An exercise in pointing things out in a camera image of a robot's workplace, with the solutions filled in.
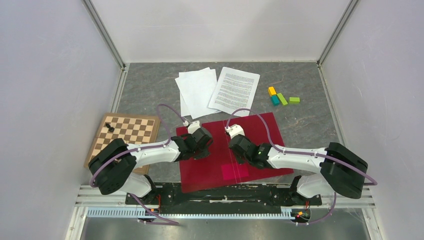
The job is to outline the printed text paper sheet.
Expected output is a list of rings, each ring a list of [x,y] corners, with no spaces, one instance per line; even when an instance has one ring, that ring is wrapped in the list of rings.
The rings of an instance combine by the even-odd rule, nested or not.
[[[208,107],[227,114],[236,110],[235,116],[246,117],[252,108],[260,75],[229,67],[223,67]]]

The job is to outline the white paper sheet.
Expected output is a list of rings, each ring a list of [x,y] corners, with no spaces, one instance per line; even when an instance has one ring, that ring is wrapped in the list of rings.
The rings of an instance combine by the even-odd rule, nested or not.
[[[188,115],[192,119],[220,112],[209,107],[212,94],[217,86],[215,69],[207,67],[201,70],[180,72],[175,82],[188,109]]]

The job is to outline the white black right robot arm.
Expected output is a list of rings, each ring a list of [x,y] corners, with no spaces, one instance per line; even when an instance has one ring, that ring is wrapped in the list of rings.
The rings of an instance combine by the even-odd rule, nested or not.
[[[316,149],[289,148],[270,143],[256,145],[246,136],[234,136],[228,145],[240,163],[258,169],[297,169],[311,172],[292,182],[289,199],[302,204],[316,195],[337,193],[359,199],[368,163],[337,142]]]

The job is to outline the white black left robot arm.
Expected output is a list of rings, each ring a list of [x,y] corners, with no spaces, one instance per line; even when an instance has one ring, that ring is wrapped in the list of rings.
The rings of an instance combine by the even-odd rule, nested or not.
[[[138,175],[134,170],[157,163],[206,158],[212,143],[212,135],[204,127],[155,143],[126,144],[117,138],[88,164],[92,174],[89,184],[102,195],[122,191],[151,204],[157,198],[154,183],[148,175]]]

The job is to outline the red clip file folder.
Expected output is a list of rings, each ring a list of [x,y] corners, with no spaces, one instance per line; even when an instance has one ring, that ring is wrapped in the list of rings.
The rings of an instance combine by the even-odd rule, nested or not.
[[[273,143],[284,146],[274,114],[269,112],[262,113],[260,116],[267,123]],[[183,193],[192,193],[294,173],[294,170],[290,168],[258,169],[246,162],[239,164],[233,152],[229,149],[230,137],[225,131],[226,123],[227,120],[201,123],[201,126],[211,133],[213,139],[213,143],[208,148],[210,155],[202,159],[191,158],[179,162]],[[256,115],[235,117],[230,121],[230,126],[233,124],[240,125],[246,137],[255,145],[269,143],[265,126]]]

